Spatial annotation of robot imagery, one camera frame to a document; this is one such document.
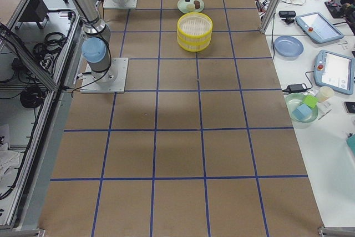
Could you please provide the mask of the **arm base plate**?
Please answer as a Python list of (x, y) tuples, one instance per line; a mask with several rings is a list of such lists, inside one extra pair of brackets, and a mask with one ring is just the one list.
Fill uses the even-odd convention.
[(135, 9), (138, 0), (104, 0), (104, 9)]
[(87, 63), (86, 72), (82, 81), (80, 92), (82, 93), (124, 93), (126, 76), (128, 72), (129, 58), (113, 58), (111, 67), (104, 77), (103, 73), (92, 72)]

